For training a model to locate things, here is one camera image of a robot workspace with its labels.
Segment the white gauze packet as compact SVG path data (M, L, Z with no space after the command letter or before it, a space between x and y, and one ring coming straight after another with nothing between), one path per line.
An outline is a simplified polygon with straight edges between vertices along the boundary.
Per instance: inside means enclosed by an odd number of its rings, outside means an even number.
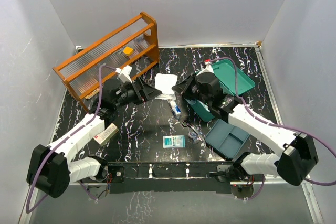
M172 87L177 83L177 75L175 74L162 74L158 73L155 78L155 88L160 90L162 94L155 99L160 100L176 100L175 92Z

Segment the blue-grey divider tray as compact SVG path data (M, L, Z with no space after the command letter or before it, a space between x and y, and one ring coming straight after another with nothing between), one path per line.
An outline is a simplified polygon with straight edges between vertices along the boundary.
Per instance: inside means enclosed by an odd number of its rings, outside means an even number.
M248 138L249 134L241 128L217 120L206 134L205 142L222 158L234 159Z

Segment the white blue bandage roll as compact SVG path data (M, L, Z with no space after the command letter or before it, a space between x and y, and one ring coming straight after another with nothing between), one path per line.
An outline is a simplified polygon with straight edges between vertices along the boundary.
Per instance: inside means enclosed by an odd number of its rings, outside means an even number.
M181 114L182 114L179 106L177 105L177 103L175 102L175 100L168 100L168 102L169 102L169 105L170 105L170 108L172 110L173 115L177 119L179 119L181 117Z

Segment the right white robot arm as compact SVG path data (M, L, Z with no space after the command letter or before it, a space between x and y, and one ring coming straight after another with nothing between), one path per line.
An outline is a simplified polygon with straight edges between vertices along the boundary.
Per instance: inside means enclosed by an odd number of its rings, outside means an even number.
M310 135L260 118L241 98L224 92L213 73L192 74L172 90L187 100L206 104L214 117L244 130L273 151L258 155L245 152L220 175L231 180L247 180L254 174L274 175L299 186L317 165L317 151Z

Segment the small tape roll bag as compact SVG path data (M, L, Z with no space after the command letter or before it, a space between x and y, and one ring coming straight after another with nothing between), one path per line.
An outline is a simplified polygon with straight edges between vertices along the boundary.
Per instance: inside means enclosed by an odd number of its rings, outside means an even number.
M201 137L199 134L197 134L196 132L194 132L194 131L190 131L190 132L188 133L188 137L189 137L194 143L198 143L198 142L202 142L202 141L203 141L202 137Z

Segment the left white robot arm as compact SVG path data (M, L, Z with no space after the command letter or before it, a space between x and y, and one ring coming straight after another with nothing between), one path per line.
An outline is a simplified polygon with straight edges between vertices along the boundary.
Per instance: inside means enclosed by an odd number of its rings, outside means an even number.
M104 158L73 159L95 136L106 131L121 108L130 103L142 104L161 93L141 77L126 83L117 79L106 81L89 112L73 129L48 146L39 144L34 148L26 178L28 184L57 198L69 184L79 180L93 177L98 182L104 181L109 173Z

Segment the teal medicine box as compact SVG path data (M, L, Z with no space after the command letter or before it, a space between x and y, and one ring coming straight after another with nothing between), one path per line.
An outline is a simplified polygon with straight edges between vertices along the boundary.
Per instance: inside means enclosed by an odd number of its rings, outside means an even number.
M228 60L224 59L218 61L216 63L212 63L212 68L215 76L221 82L221 88L225 93L230 93L235 95L235 68L233 64ZM241 96L245 92L253 89L255 87L255 83L252 79L246 75L239 68L237 69L237 77L238 77L238 95ZM200 101L196 100L188 100L186 102L191 106L191 108L195 111L195 113L199 116L199 118L204 122L210 122L215 117L208 110L207 105L203 104Z

